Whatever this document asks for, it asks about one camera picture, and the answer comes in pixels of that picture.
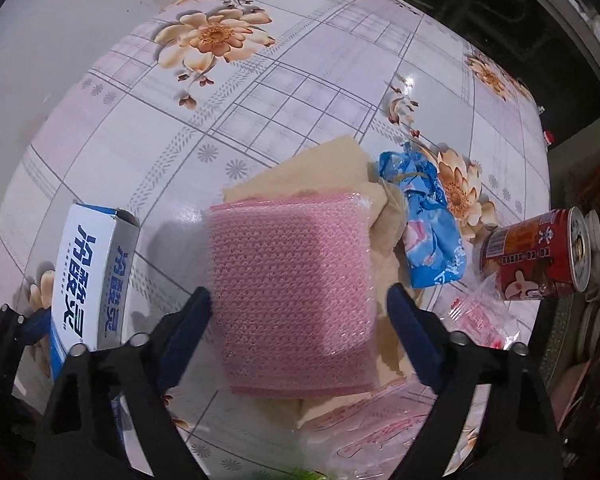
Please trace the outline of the stack of white dishes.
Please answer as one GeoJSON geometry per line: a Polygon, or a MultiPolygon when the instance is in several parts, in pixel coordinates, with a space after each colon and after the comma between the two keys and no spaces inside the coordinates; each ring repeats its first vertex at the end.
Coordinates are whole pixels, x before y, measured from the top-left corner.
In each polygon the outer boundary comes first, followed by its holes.
{"type": "Polygon", "coordinates": [[[600,350],[600,217],[595,210],[585,216],[592,244],[590,284],[585,289],[585,309],[582,314],[578,340],[577,359],[587,361],[600,350]]]}

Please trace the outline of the blue snack wrapper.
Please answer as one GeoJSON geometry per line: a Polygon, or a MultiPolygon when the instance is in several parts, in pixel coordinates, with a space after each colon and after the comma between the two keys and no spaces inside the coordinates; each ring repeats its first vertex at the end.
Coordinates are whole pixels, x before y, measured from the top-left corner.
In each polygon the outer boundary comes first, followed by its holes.
{"type": "Polygon", "coordinates": [[[437,167],[407,143],[400,152],[381,153],[377,169],[405,200],[402,243],[411,286],[423,289],[460,280],[467,255],[437,167]]]}

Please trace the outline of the pink bubble wrap pouch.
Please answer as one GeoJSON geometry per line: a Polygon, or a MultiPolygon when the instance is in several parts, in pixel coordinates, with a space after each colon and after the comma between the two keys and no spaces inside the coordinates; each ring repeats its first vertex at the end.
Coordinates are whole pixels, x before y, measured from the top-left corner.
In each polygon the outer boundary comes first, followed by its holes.
{"type": "Polygon", "coordinates": [[[376,387],[368,222],[358,193],[208,210],[212,323],[232,393],[305,399],[376,387]]]}

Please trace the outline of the floral tablecloth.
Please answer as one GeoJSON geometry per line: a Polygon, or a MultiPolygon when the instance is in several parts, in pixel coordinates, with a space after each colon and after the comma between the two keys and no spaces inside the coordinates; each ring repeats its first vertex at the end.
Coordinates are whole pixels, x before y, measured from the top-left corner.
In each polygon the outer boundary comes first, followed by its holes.
{"type": "Polygon", "coordinates": [[[0,296],[22,299],[23,284],[50,262],[61,221],[79,202],[119,205],[143,223],[142,251],[123,327],[137,330],[176,307],[199,284],[182,257],[152,284],[157,240],[176,222],[198,220],[229,188],[252,198],[309,197],[342,188],[333,159],[312,148],[352,136],[372,154],[404,143],[454,148],[475,162],[490,217],[522,220],[548,207],[548,169],[530,96],[498,96],[482,80],[494,74],[478,52],[430,18],[386,0],[334,0],[327,14],[303,16],[264,3],[272,47],[236,67],[216,66],[190,94],[146,55],[152,36],[172,21],[161,14],[122,40],[70,91],[48,123],[70,127],[59,141],[44,129],[24,153],[0,207],[0,296]]]}

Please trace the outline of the red drink can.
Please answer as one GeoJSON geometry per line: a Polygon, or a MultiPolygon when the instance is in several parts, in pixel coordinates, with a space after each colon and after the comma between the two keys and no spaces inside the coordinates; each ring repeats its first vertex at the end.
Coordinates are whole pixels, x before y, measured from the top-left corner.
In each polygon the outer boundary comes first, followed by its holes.
{"type": "Polygon", "coordinates": [[[479,270],[494,276],[509,301],[584,292],[591,277],[585,216],[577,207],[559,208],[494,230],[480,248],[479,270]]]}

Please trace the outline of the clear plastic bag red print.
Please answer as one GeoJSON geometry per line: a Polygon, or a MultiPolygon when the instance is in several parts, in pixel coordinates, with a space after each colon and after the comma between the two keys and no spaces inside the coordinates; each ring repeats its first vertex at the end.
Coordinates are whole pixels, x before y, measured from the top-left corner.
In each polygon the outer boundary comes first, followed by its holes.
{"type": "MultiPolygon", "coordinates": [[[[434,313],[447,330],[460,330],[480,346],[506,349],[519,336],[494,276],[434,313]]],[[[411,374],[311,408],[300,425],[303,467],[329,479],[389,478],[435,400],[432,390],[411,374]]]]}

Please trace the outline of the blue toothpaste box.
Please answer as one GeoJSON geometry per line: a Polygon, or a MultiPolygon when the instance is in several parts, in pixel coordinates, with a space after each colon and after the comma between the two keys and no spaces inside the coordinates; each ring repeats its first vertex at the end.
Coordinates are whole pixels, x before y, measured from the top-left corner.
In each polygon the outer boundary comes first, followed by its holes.
{"type": "Polygon", "coordinates": [[[57,378],[70,349],[117,348],[132,261],[140,234],[122,209],[73,204],[62,230],[50,307],[50,374],[57,378]]]}

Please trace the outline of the beige paper napkin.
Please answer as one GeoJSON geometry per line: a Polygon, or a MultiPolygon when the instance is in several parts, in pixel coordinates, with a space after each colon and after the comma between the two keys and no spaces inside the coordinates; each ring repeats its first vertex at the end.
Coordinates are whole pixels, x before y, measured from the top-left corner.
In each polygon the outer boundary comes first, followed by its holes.
{"type": "Polygon", "coordinates": [[[208,225],[213,328],[232,393],[298,428],[406,374],[386,311],[404,200],[353,138],[227,188],[208,225]]]}

